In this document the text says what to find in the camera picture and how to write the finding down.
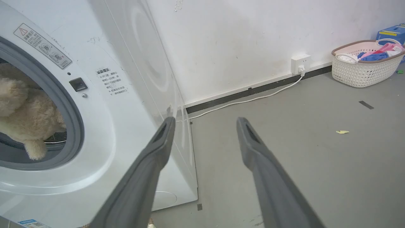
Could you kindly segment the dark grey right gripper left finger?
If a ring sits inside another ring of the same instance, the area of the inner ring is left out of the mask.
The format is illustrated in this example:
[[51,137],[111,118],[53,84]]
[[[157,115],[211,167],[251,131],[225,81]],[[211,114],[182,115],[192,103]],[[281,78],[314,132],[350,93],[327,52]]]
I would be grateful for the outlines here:
[[90,222],[91,228],[146,228],[161,170],[171,154],[176,121],[165,118]]

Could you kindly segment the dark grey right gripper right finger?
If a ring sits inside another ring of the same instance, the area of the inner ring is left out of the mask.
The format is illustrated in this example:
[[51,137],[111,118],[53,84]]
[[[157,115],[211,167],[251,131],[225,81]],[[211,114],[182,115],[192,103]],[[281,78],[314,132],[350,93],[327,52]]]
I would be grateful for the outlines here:
[[244,165],[252,172],[265,228],[324,228],[275,155],[247,118],[237,119]]

